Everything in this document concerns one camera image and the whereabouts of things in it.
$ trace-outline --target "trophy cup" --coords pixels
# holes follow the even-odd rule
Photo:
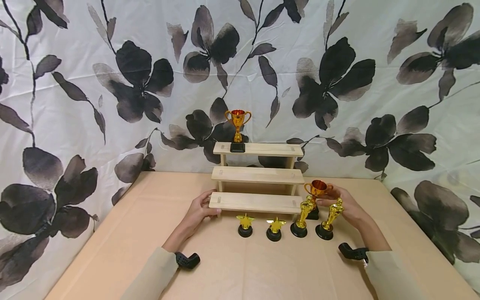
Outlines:
[[[279,241],[282,238],[282,228],[286,224],[285,221],[281,221],[278,217],[275,220],[267,220],[267,223],[270,224],[270,227],[267,229],[267,237],[271,241]]]
[[[252,221],[255,219],[247,216],[247,214],[245,214],[244,216],[237,216],[237,219],[240,220],[240,225],[238,229],[240,236],[243,238],[247,238],[252,235]]]
[[[250,114],[249,118],[245,121],[245,115]],[[252,113],[249,111],[244,111],[241,109],[236,110],[227,110],[225,112],[225,118],[230,121],[233,126],[235,126],[235,136],[233,137],[233,142],[230,145],[230,152],[245,152],[245,143],[242,141],[242,137],[240,134],[240,127],[242,127],[245,123],[247,123],[252,118]]]
[[[324,240],[331,240],[333,238],[333,221],[343,212],[342,198],[337,198],[336,204],[330,205],[328,219],[323,221],[321,225],[315,227],[317,235]]]
[[[304,238],[307,236],[307,223],[305,222],[308,214],[313,210],[313,204],[315,203],[313,197],[308,195],[306,200],[300,204],[300,219],[296,222],[293,222],[290,225],[290,231],[293,233],[294,236],[298,238]]]
[[[321,180],[314,180],[312,183],[305,183],[303,186],[307,193],[312,195],[312,204],[313,204],[313,209],[312,211],[308,214],[307,220],[318,220],[318,207],[317,203],[315,202],[317,197],[322,196],[325,193],[328,193],[332,189],[331,184],[326,184],[325,182]]]

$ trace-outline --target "person's right hand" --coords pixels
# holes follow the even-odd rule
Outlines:
[[[342,198],[342,206],[344,208],[342,216],[353,227],[359,229],[362,222],[370,219],[370,216],[363,210],[363,208],[353,199],[352,195],[345,189],[333,185],[333,188],[328,193],[317,198],[317,205],[329,207],[336,203],[338,197]]]

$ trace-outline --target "table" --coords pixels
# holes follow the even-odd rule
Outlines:
[[[191,199],[215,187],[211,174],[143,172],[112,209],[47,296],[47,300],[118,299],[156,247],[180,222]],[[314,178],[305,178],[306,182]],[[322,179],[347,188],[377,221],[391,247],[432,299],[476,299],[477,295],[376,180]],[[303,189],[298,189],[305,196]],[[362,247],[358,232],[343,218],[335,221],[334,238],[316,236],[319,221],[307,220],[303,239],[289,231],[282,239],[265,236],[272,215],[252,214],[253,235],[237,234],[235,212],[206,221],[182,249],[197,252],[202,262],[193,272],[179,271],[163,300],[367,300],[375,293],[361,262],[345,260],[337,247]],[[321,220],[327,216],[321,209]]]

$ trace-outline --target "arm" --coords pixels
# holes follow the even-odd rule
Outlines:
[[[197,231],[204,218],[220,214],[219,209],[208,208],[210,195],[214,191],[204,192],[192,201],[183,220],[163,246],[155,249],[120,300],[158,300],[177,271],[175,252],[178,252],[185,241]]]
[[[323,199],[317,200],[319,206],[330,206],[340,197],[343,200],[342,216],[355,227],[365,246],[369,249],[368,266],[365,268],[379,300],[425,300],[427,299],[417,282],[406,271],[401,260],[390,248],[385,236],[374,219],[363,210],[350,193],[333,186]]]

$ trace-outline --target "gold star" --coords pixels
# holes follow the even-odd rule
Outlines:
[[[279,220],[277,216],[275,217],[275,220],[267,220],[267,223],[270,224],[270,230],[273,233],[278,233],[280,228],[282,228],[282,226],[286,224],[285,221]]]
[[[254,218],[247,216],[247,214],[244,216],[237,216],[237,219],[240,220],[240,225],[243,229],[248,229],[252,226],[252,221],[255,220]]]

